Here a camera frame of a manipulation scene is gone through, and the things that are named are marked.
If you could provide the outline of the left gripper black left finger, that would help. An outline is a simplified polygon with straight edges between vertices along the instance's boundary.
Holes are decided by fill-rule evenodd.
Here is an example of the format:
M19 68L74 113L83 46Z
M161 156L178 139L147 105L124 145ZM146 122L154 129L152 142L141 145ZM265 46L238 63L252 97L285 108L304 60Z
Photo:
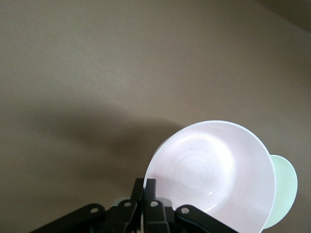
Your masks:
M140 229L143 178L137 178L131 197L108 210L91 203L35 230L34 233L136 233Z

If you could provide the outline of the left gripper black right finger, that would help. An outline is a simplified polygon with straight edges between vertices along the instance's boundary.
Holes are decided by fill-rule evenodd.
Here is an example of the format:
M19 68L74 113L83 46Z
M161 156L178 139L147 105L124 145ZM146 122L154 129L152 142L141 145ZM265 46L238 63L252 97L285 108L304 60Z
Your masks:
M147 179L143 192L143 230L146 233L235 233L236 231L192 205L173 209L156 197L156 180Z

